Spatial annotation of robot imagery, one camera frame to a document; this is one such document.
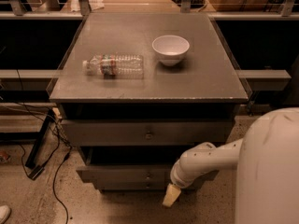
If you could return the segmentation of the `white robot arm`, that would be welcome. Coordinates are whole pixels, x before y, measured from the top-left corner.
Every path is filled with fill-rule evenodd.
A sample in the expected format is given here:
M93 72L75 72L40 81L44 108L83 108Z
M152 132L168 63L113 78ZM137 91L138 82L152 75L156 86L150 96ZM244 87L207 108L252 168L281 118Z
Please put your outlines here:
M235 224L299 224L299 108L256 119L243 138L183 152L163 200L172 206L183 189L212 171L236 167Z

